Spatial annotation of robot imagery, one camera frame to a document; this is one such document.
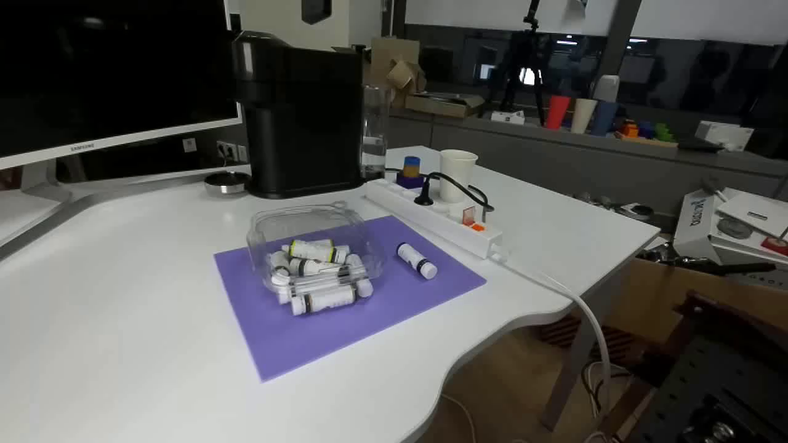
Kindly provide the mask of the clear plastic container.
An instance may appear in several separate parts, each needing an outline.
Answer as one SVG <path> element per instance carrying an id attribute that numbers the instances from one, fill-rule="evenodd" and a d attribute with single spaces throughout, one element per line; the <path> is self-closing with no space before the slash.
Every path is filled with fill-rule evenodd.
<path id="1" fill-rule="evenodd" d="M 371 228 L 346 204 L 256 214 L 247 252 L 296 318 L 369 301 L 387 269 Z"/>

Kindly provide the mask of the white tube outside container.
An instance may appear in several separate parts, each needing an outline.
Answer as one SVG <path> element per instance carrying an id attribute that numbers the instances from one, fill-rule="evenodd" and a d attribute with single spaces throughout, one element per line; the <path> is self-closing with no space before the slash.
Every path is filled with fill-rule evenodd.
<path id="1" fill-rule="evenodd" d="M 396 247 L 396 257 L 424 280 L 431 280 L 438 276 L 438 269 L 407 241 Z"/>

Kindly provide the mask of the white tube top in container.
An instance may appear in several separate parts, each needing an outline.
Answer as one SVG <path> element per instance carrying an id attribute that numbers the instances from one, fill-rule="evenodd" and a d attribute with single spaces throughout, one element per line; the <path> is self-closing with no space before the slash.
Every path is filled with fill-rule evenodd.
<path id="1" fill-rule="evenodd" d="M 302 238 L 288 241 L 284 252 L 288 258 L 311 258 L 311 260 L 323 260 L 323 263 L 332 263 L 332 258 L 336 258 L 332 244 L 315 244 L 315 241 L 302 241 Z"/>

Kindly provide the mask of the white tube in container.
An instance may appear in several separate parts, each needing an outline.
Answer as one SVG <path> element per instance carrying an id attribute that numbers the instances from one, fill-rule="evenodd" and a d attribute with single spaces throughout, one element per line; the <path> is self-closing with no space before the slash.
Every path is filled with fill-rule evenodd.
<path id="1" fill-rule="evenodd" d="M 311 258 L 311 260 L 323 260 L 323 263 L 332 263 L 332 258 L 336 258 L 332 244 L 315 244 L 315 241 L 302 241 L 302 238 L 288 241 L 284 252 L 288 258 Z"/>
<path id="2" fill-rule="evenodd" d="M 296 296 L 290 301 L 290 313 L 311 316 L 311 313 L 346 308 L 346 306 L 353 306 L 354 301 L 358 301 L 358 291 L 353 286 L 336 286 L 336 289 Z"/>

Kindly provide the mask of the white tube front in container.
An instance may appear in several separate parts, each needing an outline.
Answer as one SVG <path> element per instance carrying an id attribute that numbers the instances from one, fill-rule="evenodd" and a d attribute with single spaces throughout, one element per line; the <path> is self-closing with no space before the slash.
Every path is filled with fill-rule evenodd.
<path id="1" fill-rule="evenodd" d="M 336 286 L 336 289 L 296 296 L 290 301 L 290 313 L 311 316 L 311 313 L 346 308 L 346 306 L 353 306 L 354 301 L 358 301 L 358 291 L 353 286 Z"/>

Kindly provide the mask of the white power strip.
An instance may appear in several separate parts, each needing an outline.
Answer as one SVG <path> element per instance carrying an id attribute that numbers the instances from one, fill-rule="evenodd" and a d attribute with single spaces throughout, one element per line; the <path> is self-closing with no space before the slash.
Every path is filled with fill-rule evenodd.
<path id="1" fill-rule="evenodd" d="M 417 204 L 417 190 L 405 190 L 387 179 L 371 179 L 362 188 L 362 194 L 411 226 L 442 236 L 479 258 L 490 258 L 502 241 L 501 228 L 482 221 L 464 223 L 461 212 L 448 204 Z"/>

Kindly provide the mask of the blue and yellow block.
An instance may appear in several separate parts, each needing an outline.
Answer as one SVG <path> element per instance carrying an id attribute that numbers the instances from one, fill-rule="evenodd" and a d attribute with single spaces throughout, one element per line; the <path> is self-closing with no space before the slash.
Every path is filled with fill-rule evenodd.
<path id="1" fill-rule="evenodd" d="M 405 158 L 405 168 L 396 172 L 396 182 L 407 190 L 417 190 L 424 184 L 422 159 L 417 155 Z"/>

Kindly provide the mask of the white paper cup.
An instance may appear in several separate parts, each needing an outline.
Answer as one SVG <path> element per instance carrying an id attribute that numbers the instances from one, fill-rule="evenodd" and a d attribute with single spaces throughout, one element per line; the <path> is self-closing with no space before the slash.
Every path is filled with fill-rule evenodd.
<path id="1" fill-rule="evenodd" d="M 442 152 L 442 200 L 444 203 L 459 203 L 464 198 L 464 188 L 474 178 L 474 168 L 479 162 L 479 155 L 471 151 L 444 151 Z"/>

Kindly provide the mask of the clear glass water carafe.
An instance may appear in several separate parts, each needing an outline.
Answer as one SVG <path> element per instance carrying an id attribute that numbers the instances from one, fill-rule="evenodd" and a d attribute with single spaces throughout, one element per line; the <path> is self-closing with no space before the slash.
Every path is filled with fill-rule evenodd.
<path id="1" fill-rule="evenodd" d="M 390 127 L 390 95 L 382 86 L 365 89 L 362 118 L 362 174 L 374 178 L 385 169 Z"/>

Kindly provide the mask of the black coffee machine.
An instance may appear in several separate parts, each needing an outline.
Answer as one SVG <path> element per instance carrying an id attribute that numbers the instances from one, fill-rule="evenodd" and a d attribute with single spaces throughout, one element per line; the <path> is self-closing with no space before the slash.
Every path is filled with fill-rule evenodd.
<path id="1" fill-rule="evenodd" d="M 301 198 L 362 179 L 362 57 L 290 48 L 267 32 L 235 40 L 256 198 Z"/>

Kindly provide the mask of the cardboard box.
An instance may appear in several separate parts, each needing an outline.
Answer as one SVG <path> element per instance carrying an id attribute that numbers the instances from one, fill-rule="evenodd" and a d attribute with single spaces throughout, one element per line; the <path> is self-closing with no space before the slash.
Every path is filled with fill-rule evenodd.
<path id="1" fill-rule="evenodd" d="M 376 36 L 371 41 L 369 83 L 382 89 L 394 109 L 442 118 L 467 118 L 485 103 L 479 93 L 429 91 L 419 57 L 422 44 L 417 40 Z"/>

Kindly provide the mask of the purple rectangular mat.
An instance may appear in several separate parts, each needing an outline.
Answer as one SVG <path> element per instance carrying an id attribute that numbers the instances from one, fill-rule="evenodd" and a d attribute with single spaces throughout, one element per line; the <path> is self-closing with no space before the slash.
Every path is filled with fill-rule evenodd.
<path id="1" fill-rule="evenodd" d="M 369 220 L 362 226 L 371 236 L 371 252 L 385 263 L 374 279 L 374 296 L 350 308 L 296 318 L 264 286 L 247 249 L 214 257 L 227 297 L 256 365 L 259 380 L 272 382 L 286 372 L 327 356 L 396 323 L 438 308 L 485 284 L 482 276 L 448 257 L 444 249 L 417 235 L 396 217 Z M 419 279 L 400 257 L 407 241 L 424 253 L 438 276 Z"/>

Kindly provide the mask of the red cup on shelf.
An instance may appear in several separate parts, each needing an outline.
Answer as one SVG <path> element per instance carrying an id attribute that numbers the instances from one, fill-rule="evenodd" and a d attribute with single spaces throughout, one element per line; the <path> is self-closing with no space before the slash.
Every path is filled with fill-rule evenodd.
<path id="1" fill-rule="evenodd" d="M 568 95 L 552 95 L 547 107 L 545 126 L 549 130 L 560 127 L 565 123 L 568 107 L 572 107 Z"/>

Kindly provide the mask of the white cup on shelf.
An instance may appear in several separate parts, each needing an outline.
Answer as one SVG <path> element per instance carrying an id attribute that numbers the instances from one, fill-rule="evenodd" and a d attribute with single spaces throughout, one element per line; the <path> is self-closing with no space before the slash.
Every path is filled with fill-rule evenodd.
<path id="1" fill-rule="evenodd" d="M 577 136 L 583 136 L 583 132 L 587 132 L 594 111 L 595 111 L 595 100 L 594 100 L 594 99 L 577 99 L 577 100 L 573 100 L 572 130 L 573 130 Z"/>

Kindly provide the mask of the blue cup on shelf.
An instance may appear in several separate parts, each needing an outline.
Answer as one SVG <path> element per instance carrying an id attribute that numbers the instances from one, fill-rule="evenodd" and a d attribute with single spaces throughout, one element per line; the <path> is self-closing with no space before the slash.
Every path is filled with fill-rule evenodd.
<path id="1" fill-rule="evenodd" d="M 618 113 L 615 100 L 599 100 L 589 123 L 591 136 L 605 136 L 613 127 Z"/>

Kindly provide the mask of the white box at right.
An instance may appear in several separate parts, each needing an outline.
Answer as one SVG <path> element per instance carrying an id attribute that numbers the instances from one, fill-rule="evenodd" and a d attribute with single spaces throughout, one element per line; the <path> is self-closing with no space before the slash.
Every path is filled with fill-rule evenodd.
<path id="1" fill-rule="evenodd" d="M 715 263 L 788 263 L 788 204 L 725 188 L 683 200 L 673 247 Z"/>

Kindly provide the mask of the white framed computer monitor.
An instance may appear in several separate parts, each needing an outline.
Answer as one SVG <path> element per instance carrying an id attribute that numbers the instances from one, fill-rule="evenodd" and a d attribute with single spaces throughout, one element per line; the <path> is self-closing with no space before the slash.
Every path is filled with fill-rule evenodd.
<path id="1" fill-rule="evenodd" d="M 0 168 L 230 127 L 225 0 L 0 0 Z"/>

